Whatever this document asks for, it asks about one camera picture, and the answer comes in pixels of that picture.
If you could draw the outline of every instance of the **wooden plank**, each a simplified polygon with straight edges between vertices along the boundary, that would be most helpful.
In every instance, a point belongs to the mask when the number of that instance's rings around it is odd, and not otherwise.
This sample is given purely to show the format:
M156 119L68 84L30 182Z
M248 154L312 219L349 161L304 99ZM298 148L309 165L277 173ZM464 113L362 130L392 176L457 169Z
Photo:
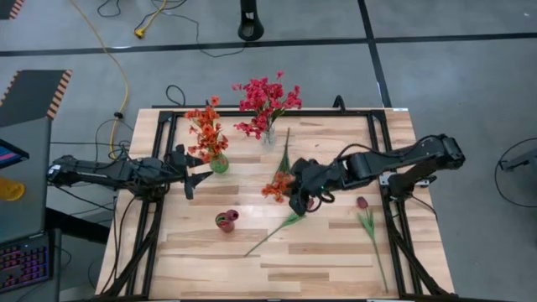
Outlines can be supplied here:
M394 148L415 142L408 112L386 110L386 114ZM150 156L158 115L159 110L153 109L139 112L131 157ZM276 145L270 149L233 127L248 119L222 117L219 120L224 135L230 140L225 154L231 164L225 174L215 174L199 184L194 200L184 197L182 184L171 185L164 203L149 298L396 298L388 235L376 183L358 190L336 192L334 204L324 204L319 211L277 232L250 256L243 257L291 212L287 202L279 204L272 197L260 195L281 160L287 128L291 128L289 159L292 162L305 157L326 164L349 143L370 145L364 117L281 117L276 123ZM188 134L189 127L190 123L180 118L175 135L177 143L190 146L196 142L196 137ZM377 134L382 139L379 128ZM206 170L208 167L204 165L190 172ZM388 279L387 293L371 239L357 222L356 198L360 195L368 200L375 215L377 242ZM428 190L416 189L415 195L430 203ZM131 198L128 192L120 193L118 217ZM120 268L131 257L140 206L135 202L125 219ZM218 213L229 209L237 210L240 216L235 231L226 234L216 228L214 219ZM411 200L407 202L407 213L417 257L440 286L452 290L433 214ZM97 293L106 283L113 265L113 234L108 240ZM407 268L404 273L408 281ZM139 293L142 279L143 270L139 270L135 286L138 292L135 293Z

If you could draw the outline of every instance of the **red flower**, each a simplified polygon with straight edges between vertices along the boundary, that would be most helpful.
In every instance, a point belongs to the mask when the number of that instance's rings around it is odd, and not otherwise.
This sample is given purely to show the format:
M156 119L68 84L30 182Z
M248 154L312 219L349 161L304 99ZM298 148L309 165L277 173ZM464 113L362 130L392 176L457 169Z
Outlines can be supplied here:
M211 105L212 106L218 106L220 104L220 97L219 96L211 96Z
M367 201L365 198L361 197L361 196L358 197L358 199L356 200L356 202L357 202L358 207L359 207L360 209L367 209L368 206L369 206L368 201Z
M276 72L276 77L279 79L284 75L284 72L279 70ZM244 90L244 99L239 102L241 111L252 110L257 113L257 116L252 118L250 123L241 122L234 125L238 130L242 130L247 136L255 133L256 139L261 139L261 133L272 127L274 120L282 115L286 109L297 107L302 108L302 100L299 99L300 86L295 86L293 91L290 91L285 100L280 100L284 97L284 88L280 83L269 83L269 79L251 79L244 86L236 84L232 86L233 90Z

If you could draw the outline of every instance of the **monitor screen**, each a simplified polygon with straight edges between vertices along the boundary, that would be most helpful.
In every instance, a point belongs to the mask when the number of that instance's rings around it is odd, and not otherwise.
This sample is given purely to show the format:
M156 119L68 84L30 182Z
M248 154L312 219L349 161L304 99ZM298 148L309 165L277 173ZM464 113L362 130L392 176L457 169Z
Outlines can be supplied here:
M29 156L26 152L0 139L0 169L28 158Z

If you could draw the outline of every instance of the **pink flower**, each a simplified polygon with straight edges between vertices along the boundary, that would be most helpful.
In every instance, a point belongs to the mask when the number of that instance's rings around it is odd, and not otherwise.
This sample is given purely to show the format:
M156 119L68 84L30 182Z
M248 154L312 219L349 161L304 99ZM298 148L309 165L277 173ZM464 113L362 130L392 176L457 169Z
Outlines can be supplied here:
M284 72L276 72L277 79L281 78ZM236 129L242 130L246 135L255 133L257 139L261 138L261 133L266 131L272 125L276 118L275 111L280 115L285 109L301 108L302 100L299 98L300 86L295 86L285 96L284 88L281 83L269 83L267 77L261 79L250 79L245 85L235 84L233 90L243 90L244 99L239 102L241 111L255 111L257 116L252 118L249 123L241 122L234 125Z

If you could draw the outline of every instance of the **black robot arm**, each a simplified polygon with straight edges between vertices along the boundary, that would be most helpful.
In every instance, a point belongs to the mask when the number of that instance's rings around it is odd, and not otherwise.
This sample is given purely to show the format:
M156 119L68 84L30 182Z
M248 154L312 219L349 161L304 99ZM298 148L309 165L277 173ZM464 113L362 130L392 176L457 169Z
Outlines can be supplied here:
M342 155L351 144L341 151L329 165L318 164L316 160L298 159L291 173L295 182L291 185L289 205L298 214L307 211L308 200L317 197L321 202L333 202L334 190L353 190L376 180L382 173L397 168L414 165L402 174L393 173L388 177L391 196L405 197L412 193L415 184L441 169L458 169L464 163L464 155L454 138L444 134L422 138L418 143L381 153L370 150Z
M128 157L111 163L78 160L65 155L53 162L48 179L53 185L71 186L77 182L105 185L113 189L126 189L138 198L153 201L165 194L166 184L185 183L186 198L193 198L193 189L212 172L188 175L186 168L204 164L201 159L185 155L183 145L163 162L155 158L130 159Z

